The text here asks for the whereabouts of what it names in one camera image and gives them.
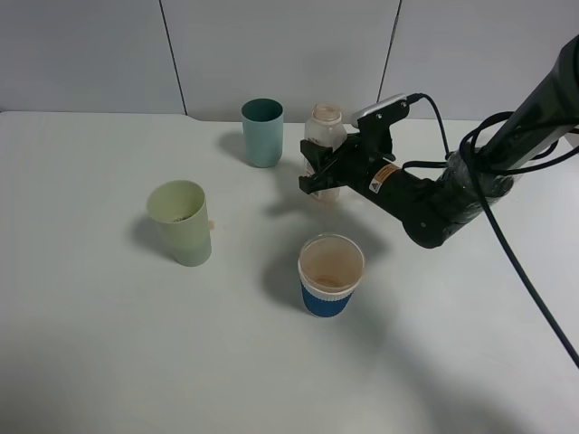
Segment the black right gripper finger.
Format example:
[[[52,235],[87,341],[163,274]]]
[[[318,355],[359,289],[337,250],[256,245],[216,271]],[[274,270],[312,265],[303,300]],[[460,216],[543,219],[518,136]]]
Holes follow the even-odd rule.
[[[331,146],[322,146],[308,139],[302,139],[300,153],[306,159],[311,172],[329,172],[337,167],[338,155]]]

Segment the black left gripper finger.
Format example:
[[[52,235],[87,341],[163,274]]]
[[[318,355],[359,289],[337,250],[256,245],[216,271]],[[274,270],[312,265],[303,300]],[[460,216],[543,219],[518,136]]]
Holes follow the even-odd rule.
[[[299,177],[299,189],[306,194],[318,194],[322,191],[340,188],[343,185],[334,172],[315,172],[312,167]]]

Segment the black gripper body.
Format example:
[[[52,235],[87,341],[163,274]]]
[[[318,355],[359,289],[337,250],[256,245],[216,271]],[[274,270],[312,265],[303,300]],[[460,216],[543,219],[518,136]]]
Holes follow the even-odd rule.
[[[366,151],[359,137],[351,136],[332,155],[327,172],[329,188],[348,187],[366,199],[397,199],[398,166],[389,155]]]

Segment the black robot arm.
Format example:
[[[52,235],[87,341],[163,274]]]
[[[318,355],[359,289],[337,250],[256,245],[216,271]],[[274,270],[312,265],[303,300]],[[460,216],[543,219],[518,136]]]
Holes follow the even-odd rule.
[[[515,111],[485,119],[442,162],[394,162],[390,127],[422,94],[395,95],[354,115],[356,132],[337,149],[300,142],[313,168],[304,193],[348,187],[399,220],[418,245],[433,249],[509,193],[528,162],[544,156],[578,123],[578,41]]]

